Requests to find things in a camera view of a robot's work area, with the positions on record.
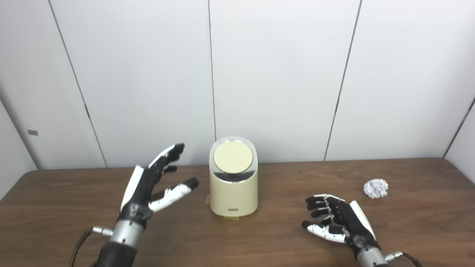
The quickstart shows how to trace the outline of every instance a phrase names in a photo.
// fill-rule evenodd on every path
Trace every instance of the small gray tag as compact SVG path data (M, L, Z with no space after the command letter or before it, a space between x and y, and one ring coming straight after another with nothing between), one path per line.
M28 134L38 136L38 131L28 130Z

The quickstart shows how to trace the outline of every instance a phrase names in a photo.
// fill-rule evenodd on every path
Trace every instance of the white finger segment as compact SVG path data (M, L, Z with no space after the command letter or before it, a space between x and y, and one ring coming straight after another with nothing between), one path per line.
M337 242L337 243L344 243L345 242L345 235L344 234L331 234L328 232L328 227L321 228L316 224L312 224L307 227L307 230L312 234L324 238L329 241Z
M165 189L164 197L160 200L150 202L148 206L153 212L157 212L170 206L190 192L191 188L181 183L173 189Z

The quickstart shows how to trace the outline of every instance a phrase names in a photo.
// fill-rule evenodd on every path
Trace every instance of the panel seam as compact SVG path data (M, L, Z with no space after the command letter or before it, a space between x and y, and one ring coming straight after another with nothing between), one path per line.
M462 129L462 125L464 125L465 120L466 120L467 117L468 117L468 114L470 113L470 111L472 110L472 107L474 106L474 103L475 103L475 98L473 99L473 101L472 101L470 107L468 108L467 113L465 113L465 116L464 116L464 118L462 119L462 122L460 123L460 125L459 125L458 128L457 128L457 131L456 131L455 134L454 134L454 137L452 137L452 140L450 141L450 144L448 145L447 150L445 151L444 156L442 157L443 159L447 156L447 153L448 153L448 151L450 150L450 147L452 147L452 144L454 143L455 139L457 138L457 135L458 135L458 133L460 132L460 129Z
M216 108L215 108L215 101L214 101L214 73L213 73L213 46L211 41L211 10L209 7L209 0L208 0L208 23L209 23L209 56L211 60L211 88L213 92L213 121L214 121L214 141L216 141Z
M330 139L332 138L332 132L333 132L333 126L335 124L336 112L338 111L338 104L340 103L340 96L342 95L342 88L343 88L343 83L345 81L346 69L348 67L348 61L350 59L350 53L352 51L351 47L353 46L353 39L355 37L356 26L358 25L358 18L360 17L360 10L361 10L362 3L363 3L363 0L360 0L360 5L358 6L358 13L356 13L356 20L355 20L355 24L354 24L354 28L353 28L353 33L351 35L350 47L348 48L348 55L346 57L345 69L343 70L342 82L340 84L340 91L338 92L338 98L336 100L335 112L333 114L332 126L330 127L330 133L328 135L328 142L327 142L327 146L326 146L326 149L325 149L325 156L323 157L323 161L326 161L326 157L327 157L327 153L328 153L328 147L330 146Z
M86 109L86 113L87 113L87 116L89 118L89 121L91 122L91 127L92 127L92 130L94 132L94 137L95 137L95 140L97 142L97 145L99 147L99 151L101 152L101 156L102 156L102 159L104 161L104 165L105 167L107 168L107 162L105 161L105 157L104 157L104 153L102 151L102 147L101 147L101 144L99 143L99 139L97 138L97 133L95 132L95 128L94 128L94 124L92 122L92 119L91 119L91 116L89 114L89 111L87 109L87 105L86 105L86 101L84 100L84 95L83 95L83 91L81 90L81 86L79 85L79 81L77 79L77 75L76 75L76 71L74 70L74 66L73 66L73 62L71 61L71 57L69 56L69 51L66 47L66 42L64 41L64 37L63 37L63 33L61 32L61 28L59 27L59 23L58 23L58 20L56 18L56 13L53 9L53 4L51 4L51 0L48 0L48 4L49 4L49 8L51 9L51 13L53 14L53 18L55 20L55 23L56 23L56 27L58 29L58 32L59 32L59 36L61 37L61 41L63 42L63 47L64 47L64 50L66 52L66 56L67 56L67 59L69 61L69 64L71 66L71 69L73 71L73 75L74 75L74 79L76 80L76 85L77 85L77 88L79 89L79 93L81 94L81 99L83 101L83 104L84 104L84 108Z

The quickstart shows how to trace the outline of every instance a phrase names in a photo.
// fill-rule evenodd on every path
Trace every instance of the black cable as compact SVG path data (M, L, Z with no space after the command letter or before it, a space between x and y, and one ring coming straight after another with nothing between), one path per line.
M423 267L422 264L418 260L414 259L411 255L409 255L405 252L403 252L402 255L405 256L406 258L410 259L412 261L412 263L414 263L415 266Z
M79 238L79 240L77 241L76 243L76 246L74 247L74 250L73 250L73 255L71 256L71 261L69 261L69 267L73 267L74 266L74 260L76 260L76 255L77 255L77 252L79 251L79 249L81 248L82 244L84 243L84 241L86 240L86 238L92 233L92 228L91 229L88 229L84 232L84 234L81 236L81 238Z

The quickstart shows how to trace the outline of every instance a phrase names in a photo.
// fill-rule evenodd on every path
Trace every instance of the robot finger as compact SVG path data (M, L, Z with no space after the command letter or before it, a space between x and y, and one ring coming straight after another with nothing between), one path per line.
M191 178L172 188L160 191L152 196L152 201L150 201L148 207L153 212L162 210L193 191L198 185L198 180Z
M320 195L313 195L313 196L305 199L305 202L307 202L307 204L317 202L317 201L318 202L323 202L323 201L326 201L328 198L334 198L334 199L345 201L341 198L335 197L335 196L330 195L330 194L320 194Z
M307 220L304 220L302 222L302 227L307 229L307 231L311 232L312 234L324 238L326 240L338 243L345 242L345 235L343 234L342 228L338 228L336 226L313 224Z
M315 202L315 203L310 203L307 205L307 210L314 210L318 208L326 208L327 203L326 202Z
M312 216L312 218L317 218L321 215L324 215L324 214L329 214L329 210L328 208L319 208L317 210L314 210L312 211L312 213L310 213L310 216Z
M158 154L158 156L149 164L149 169L155 167L160 158L165 159L165 162L162 163L164 166L168 165L170 162L177 161L178 159L180 159L180 155L181 153L183 153L184 148L185 144L183 143L171 145L170 147L162 151L160 154Z
M346 203L345 200L339 199L339 198L334 197L334 196L330 196L330 197L326 198L325 201L328 202L328 204L333 204L335 206Z

